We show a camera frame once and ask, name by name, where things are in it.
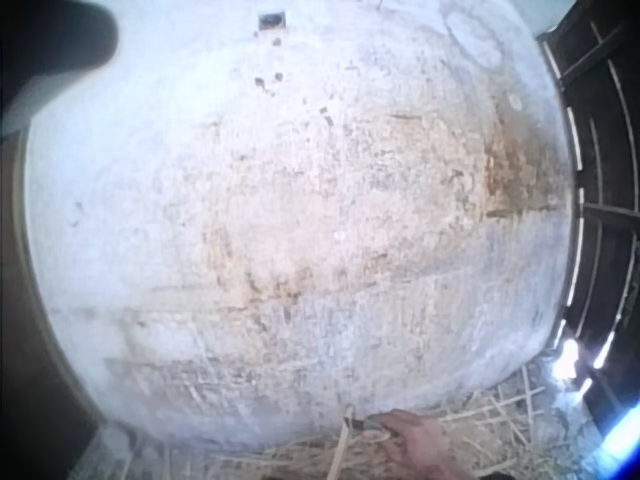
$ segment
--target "hand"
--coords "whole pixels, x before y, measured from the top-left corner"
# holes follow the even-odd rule
[[[398,465],[426,478],[467,480],[471,477],[447,454],[447,442],[436,420],[404,410],[373,415],[371,420],[398,434],[380,445]]]

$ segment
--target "white curved wall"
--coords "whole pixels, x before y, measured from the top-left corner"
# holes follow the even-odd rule
[[[571,166],[509,4],[103,3],[118,52],[34,120],[25,201],[57,340],[105,414],[255,447],[540,350]]]

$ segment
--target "rust stain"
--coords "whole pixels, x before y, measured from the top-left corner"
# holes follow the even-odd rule
[[[494,96],[496,122],[484,142],[484,186],[489,195],[487,218],[520,217],[528,211],[551,211],[549,198],[560,178],[544,134],[504,95]]]

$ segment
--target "hay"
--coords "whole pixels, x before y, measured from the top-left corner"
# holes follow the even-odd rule
[[[462,402],[449,402],[438,410],[425,411],[438,417],[450,442],[450,453],[476,477],[504,472],[518,479],[566,478],[573,473],[578,478],[595,478],[580,470],[584,451],[576,451],[572,438],[557,427],[549,440],[549,419],[557,412],[551,408],[552,392],[538,385],[523,367],[500,388],[477,391]],[[545,408],[534,409],[534,404]],[[537,438],[536,423],[547,433]],[[324,479],[333,459],[337,436],[333,434],[306,438],[282,447],[272,448],[259,456],[211,456],[215,475],[211,478],[260,479]],[[233,460],[225,471],[220,461]],[[375,446],[353,437],[344,452],[340,479],[397,479],[412,478],[408,472],[389,464]]]
[[[556,395],[557,386],[549,383],[540,364],[534,362],[497,387],[419,413],[430,413],[439,419],[451,456],[477,477],[499,471],[518,480],[559,479],[571,475],[596,478],[595,473],[585,470],[583,460],[597,449],[601,439],[593,434],[595,428],[588,415],[576,416],[572,410],[565,416],[553,408]],[[343,424],[342,419],[337,418],[335,432],[311,435],[243,456],[139,437],[132,458],[118,463],[118,472],[111,478],[325,480]],[[360,435],[350,438],[342,435],[342,443],[340,480],[413,478],[409,472],[389,463],[376,445]],[[145,449],[158,452],[157,458],[142,454]],[[106,473],[109,468],[105,467],[102,472]]]

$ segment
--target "small square hole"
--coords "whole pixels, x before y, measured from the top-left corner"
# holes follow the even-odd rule
[[[284,12],[265,13],[258,17],[258,30],[273,30],[286,26],[287,17]]]

